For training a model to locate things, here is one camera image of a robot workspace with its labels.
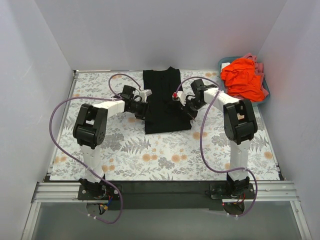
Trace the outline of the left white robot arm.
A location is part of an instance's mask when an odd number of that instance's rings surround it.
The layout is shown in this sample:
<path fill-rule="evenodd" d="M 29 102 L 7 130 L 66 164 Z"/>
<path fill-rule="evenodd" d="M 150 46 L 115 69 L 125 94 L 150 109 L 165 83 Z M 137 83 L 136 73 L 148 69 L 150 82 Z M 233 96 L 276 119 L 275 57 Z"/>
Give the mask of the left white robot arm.
<path fill-rule="evenodd" d="M 125 85 L 113 99 L 93 105 L 82 104 L 78 112 L 73 137 L 80 146 L 86 166 L 85 177 L 79 182 L 83 191 L 94 199 L 104 199 L 109 193 L 101 161 L 101 144 L 106 136 L 108 119 L 125 112 L 134 114 L 137 119 L 145 119 L 152 91 L 145 89 L 137 95 L 136 91 L 136 88 Z"/>

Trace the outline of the black t-shirt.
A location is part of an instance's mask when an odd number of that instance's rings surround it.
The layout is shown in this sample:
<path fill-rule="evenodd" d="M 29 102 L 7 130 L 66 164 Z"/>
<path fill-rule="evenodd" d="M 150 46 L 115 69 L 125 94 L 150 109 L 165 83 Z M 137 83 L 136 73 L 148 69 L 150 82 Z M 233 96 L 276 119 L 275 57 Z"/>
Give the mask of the black t-shirt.
<path fill-rule="evenodd" d="M 150 135 L 190 130 L 191 122 L 181 110 L 180 102 L 172 99 L 181 83 L 180 70 L 173 67 L 144 70 L 142 76 L 143 88 L 152 91 L 148 97 L 145 133 Z"/>

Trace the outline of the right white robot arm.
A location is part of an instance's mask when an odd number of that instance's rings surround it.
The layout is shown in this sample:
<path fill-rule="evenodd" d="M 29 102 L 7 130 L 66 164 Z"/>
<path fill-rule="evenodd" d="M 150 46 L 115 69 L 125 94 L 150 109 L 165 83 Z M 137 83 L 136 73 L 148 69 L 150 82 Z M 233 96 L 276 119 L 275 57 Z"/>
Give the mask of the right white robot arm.
<path fill-rule="evenodd" d="M 195 119 L 198 111 L 205 105 L 215 107 L 223 114 L 223 129 L 230 141 L 230 168 L 215 170 L 214 173 L 225 174 L 226 180 L 209 186 L 209 194 L 213 199 L 228 197 L 244 197 L 247 191 L 253 190 L 250 179 L 254 177 L 248 168 L 249 148 L 258 131 L 258 125 L 249 99 L 238 99 L 225 93 L 216 82 L 204 84 L 203 77 L 193 77 L 191 89 L 193 95 L 187 95 L 178 86 L 172 99 L 178 101 L 181 110 L 191 119 Z"/>

